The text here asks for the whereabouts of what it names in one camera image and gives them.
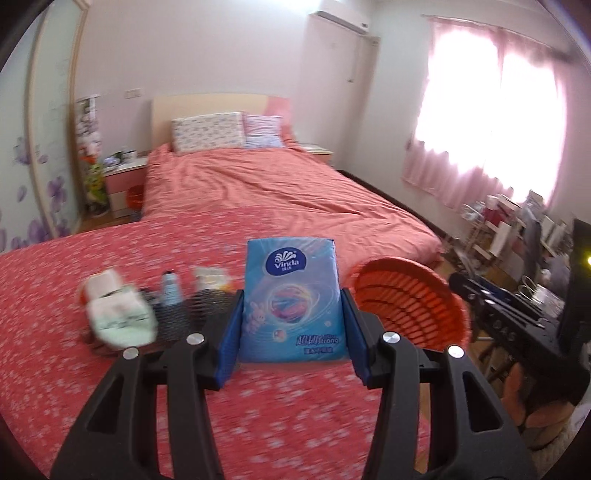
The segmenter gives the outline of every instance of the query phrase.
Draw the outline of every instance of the bed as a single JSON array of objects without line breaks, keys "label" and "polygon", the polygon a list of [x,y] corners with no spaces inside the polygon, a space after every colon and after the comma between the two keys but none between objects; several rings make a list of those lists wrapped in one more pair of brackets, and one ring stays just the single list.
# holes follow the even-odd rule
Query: bed
[{"label": "bed", "polygon": [[[221,108],[212,102],[211,108]],[[256,105],[264,111],[273,102],[265,98]],[[176,105],[184,105],[186,115],[197,113],[186,101]],[[161,111],[156,107],[154,114]],[[172,115],[165,115],[168,122]],[[155,138],[160,144],[162,138]],[[87,321],[78,289],[89,275],[115,267],[138,287],[157,290],[163,271],[175,270],[189,295],[194,266],[216,265],[241,287],[246,242],[264,236],[334,237],[343,284],[373,257],[428,263],[439,254],[439,240],[422,223],[295,144],[280,157],[217,151],[175,158],[166,143],[150,156],[144,220],[0,257],[0,414],[46,475],[112,363],[80,340]],[[281,175],[264,165],[267,155],[281,160]],[[260,168],[256,176],[253,168]],[[208,395],[226,478],[360,478],[379,394],[364,389],[349,364],[299,374],[236,372],[224,390]],[[157,410],[160,469],[171,474],[164,390]],[[427,449],[428,436],[421,419],[419,453]]]},{"label": "bed", "polygon": [[[170,121],[228,110],[287,119],[285,148],[218,149],[177,156]],[[289,101],[262,95],[183,95],[154,99],[144,215],[270,207],[282,236],[333,238],[344,285],[374,258],[429,265],[439,238],[407,211],[367,191],[303,151],[289,133]]]}]

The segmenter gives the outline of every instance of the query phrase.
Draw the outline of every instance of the power outlet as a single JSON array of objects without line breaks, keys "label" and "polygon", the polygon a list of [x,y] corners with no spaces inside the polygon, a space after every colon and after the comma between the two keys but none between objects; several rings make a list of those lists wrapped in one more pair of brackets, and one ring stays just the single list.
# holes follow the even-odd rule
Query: power outlet
[{"label": "power outlet", "polygon": [[129,100],[130,98],[141,97],[143,95],[144,95],[144,91],[141,88],[134,88],[133,90],[127,90],[124,93],[124,97],[126,100]]}]

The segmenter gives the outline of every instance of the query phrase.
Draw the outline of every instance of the pillow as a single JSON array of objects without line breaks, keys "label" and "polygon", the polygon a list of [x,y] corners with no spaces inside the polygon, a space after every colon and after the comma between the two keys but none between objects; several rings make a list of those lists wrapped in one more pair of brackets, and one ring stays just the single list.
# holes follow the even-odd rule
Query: pillow
[{"label": "pillow", "polygon": [[213,113],[172,121],[175,153],[214,148],[244,148],[244,128],[240,112]]},{"label": "pillow", "polygon": [[282,117],[244,114],[246,148],[283,148]]}]

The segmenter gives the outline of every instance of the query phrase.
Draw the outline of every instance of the vinda tissue package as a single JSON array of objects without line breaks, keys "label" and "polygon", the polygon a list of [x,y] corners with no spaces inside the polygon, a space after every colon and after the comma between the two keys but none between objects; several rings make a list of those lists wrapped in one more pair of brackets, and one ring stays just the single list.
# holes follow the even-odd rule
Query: vinda tissue package
[{"label": "vinda tissue package", "polygon": [[335,243],[327,238],[250,240],[242,362],[347,357]]}]

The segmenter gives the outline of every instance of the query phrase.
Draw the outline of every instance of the air conditioner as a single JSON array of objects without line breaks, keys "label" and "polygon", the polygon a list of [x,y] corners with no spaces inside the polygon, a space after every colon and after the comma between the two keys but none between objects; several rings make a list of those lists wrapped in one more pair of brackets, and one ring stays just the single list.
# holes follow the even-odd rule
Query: air conditioner
[{"label": "air conditioner", "polygon": [[369,31],[369,18],[338,0],[322,0],[315,14],[361,35]]}]

